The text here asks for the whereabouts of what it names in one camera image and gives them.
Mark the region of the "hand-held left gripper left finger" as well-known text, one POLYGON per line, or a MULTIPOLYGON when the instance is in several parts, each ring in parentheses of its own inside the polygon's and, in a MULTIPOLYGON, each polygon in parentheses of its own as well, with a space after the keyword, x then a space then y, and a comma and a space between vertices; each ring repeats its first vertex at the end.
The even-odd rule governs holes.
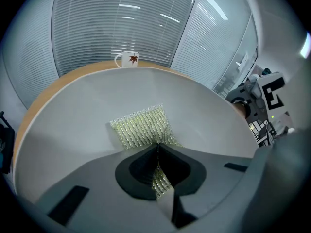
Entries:
POLYGON ((94 159, 49 188, 37 202, 48 233, 171 233, 152 175, 156 146, 94 159))

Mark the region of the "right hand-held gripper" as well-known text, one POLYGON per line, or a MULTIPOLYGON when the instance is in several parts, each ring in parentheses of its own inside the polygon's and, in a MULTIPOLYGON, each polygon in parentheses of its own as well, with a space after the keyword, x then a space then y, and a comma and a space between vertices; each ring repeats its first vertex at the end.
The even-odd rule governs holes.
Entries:
POLYGON ((250 100, 249 95, 255 100, 255 108, 252 103, 246 103, 245 119, 248 123, 253 123, 259 119, 272 124, 277 135, 282 135, 286 128, 292 127, 292 119, 282 102, 279 94, 285 85, 283 74, 274 72, 259 76, 251 75, 247 78, 245 88, 239 86, 231 90, 225 100, 230 103, 250 100))

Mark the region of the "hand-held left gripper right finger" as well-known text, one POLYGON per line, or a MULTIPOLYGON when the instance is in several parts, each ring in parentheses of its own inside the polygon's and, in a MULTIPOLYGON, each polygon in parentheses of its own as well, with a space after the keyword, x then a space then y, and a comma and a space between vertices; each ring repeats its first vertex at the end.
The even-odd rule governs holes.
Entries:
POLYGON ((240 181, 250 159, 160 144, 159 164, 172 185, 159 208, 181 228, 211 212, 240 181))

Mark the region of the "person's white shirt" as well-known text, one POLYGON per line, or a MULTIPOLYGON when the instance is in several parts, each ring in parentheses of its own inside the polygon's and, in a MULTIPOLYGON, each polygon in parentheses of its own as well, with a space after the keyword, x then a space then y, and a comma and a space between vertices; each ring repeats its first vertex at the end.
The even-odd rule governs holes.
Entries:
POLYGON ((302 67, 287 85, 288 112, 294 127, 300 130, 311 128, 311 66, 302 67))

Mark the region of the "round wooden table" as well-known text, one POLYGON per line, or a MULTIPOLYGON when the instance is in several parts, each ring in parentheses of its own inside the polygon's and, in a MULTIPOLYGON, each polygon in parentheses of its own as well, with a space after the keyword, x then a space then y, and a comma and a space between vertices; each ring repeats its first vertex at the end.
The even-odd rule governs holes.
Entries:
POLYGON ((23 141, 27 136, 29 129, 37 118, 37 115, 44 109, 49 101, 52 100, 60 91, 62 91, 65 87, 70 85, 75 80, 92 73, 97 73, 110 69, 114 69, 110 62, 93 63, 80 67, 57 79, 41 94, 39 94, 39 96, 35 99, 35 101, 28 109, 27 113, 25 114, 23 122, 18 130, 13 153, 13 166, 16 166, 17 164, 23 141))

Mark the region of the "black high-back office chair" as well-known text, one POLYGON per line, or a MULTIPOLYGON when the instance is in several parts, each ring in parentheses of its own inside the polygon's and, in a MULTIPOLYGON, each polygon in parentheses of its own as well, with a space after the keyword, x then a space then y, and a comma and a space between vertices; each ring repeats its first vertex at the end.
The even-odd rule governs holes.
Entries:
POLYGON ((10 173, 10 166, 14 152, 15 131, 4 118, 4 111, 0 112, 0 171, 10 173))

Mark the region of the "white mug with star print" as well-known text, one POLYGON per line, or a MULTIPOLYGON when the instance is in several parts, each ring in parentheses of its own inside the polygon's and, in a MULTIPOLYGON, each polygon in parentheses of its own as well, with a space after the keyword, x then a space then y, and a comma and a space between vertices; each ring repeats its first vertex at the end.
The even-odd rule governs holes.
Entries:
POLYGON ((122 51, 116 55, 114 62, 117 67, 137 67, 139 62, 139 52, 135 51, 122 51))

